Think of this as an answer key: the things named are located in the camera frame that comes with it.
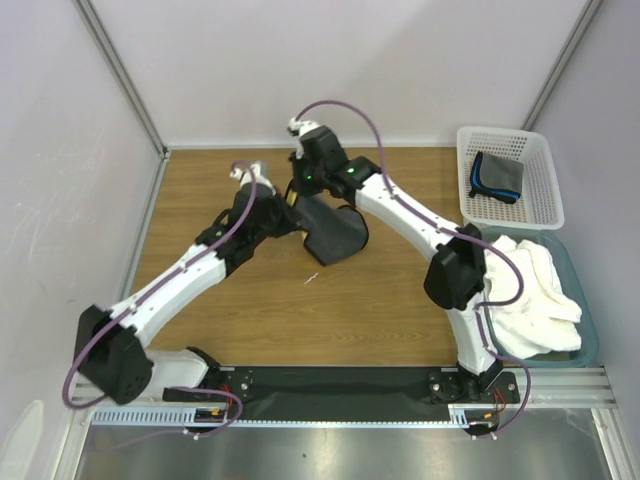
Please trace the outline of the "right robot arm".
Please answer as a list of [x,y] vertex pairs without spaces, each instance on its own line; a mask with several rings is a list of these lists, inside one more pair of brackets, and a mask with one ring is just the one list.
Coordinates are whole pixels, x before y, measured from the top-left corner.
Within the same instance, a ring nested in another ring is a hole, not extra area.
[[314,121],[292,120],[287,127],[297,139],[291,153],[292,187],[300,199],[327,191],[367,212],[407,240],[428,263],[424,290],[445,310],[457,345],[460,388],[471,401],[493,394],[502,362],[487,349],[492,343],[473,307],[484,299],[486,265],[477,242],[478,228],[435,219],[431,211],[384,180],[381,167],[359,156],[347,157],[335,133]]

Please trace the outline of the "blue and grey towel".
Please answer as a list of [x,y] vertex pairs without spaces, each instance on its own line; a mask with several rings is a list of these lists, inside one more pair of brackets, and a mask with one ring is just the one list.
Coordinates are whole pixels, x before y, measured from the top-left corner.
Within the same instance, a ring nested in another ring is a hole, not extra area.
[[469,197],[482,195],[513,205],[522,195],[524,164],[479,151],[469,174]]

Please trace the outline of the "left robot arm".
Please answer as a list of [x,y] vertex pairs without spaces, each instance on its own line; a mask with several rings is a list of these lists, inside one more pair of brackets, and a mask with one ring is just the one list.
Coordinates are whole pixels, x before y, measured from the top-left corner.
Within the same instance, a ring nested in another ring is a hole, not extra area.
[[247,184],[185,254],[139,292],[78,320],[72,370],[118,405],[137,399],[152,380],[146,347],[191,301],[250,260],[258,245],[300,229],[301,214],[271,187]]

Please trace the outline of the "dark grey towel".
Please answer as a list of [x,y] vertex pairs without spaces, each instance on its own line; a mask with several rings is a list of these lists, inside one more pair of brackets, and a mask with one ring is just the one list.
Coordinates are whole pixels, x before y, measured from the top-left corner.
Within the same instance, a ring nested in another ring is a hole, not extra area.
[[299,198],[305,250],[322,266],[344,261],[362,251],[369,240],[364,217],[352,206],[331,207],[320,196]]

